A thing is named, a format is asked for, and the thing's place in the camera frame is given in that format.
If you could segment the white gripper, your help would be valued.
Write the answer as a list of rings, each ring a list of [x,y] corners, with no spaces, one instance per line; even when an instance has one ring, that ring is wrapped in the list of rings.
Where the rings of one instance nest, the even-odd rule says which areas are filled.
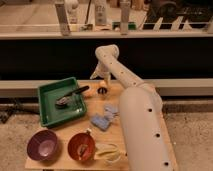
[[[108,71],[107,67],[105,65],[103,65],[102,63],[97,64],[94,72],[90,76],[91,79],[95,79],[97,77],[102,78],[104,80],[104,82],[106,83],[106,85],[110,84],[111,74]]]

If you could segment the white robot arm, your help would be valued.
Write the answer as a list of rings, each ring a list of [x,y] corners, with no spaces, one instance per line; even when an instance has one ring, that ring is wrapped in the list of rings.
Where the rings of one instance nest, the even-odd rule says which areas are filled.
[[[124,87],[119,114],[130,171],[174,171],[160,125],[163,102],[155,87],[118,61],[117,45],[99,46],[95,56],[91,79],[113,75]]]

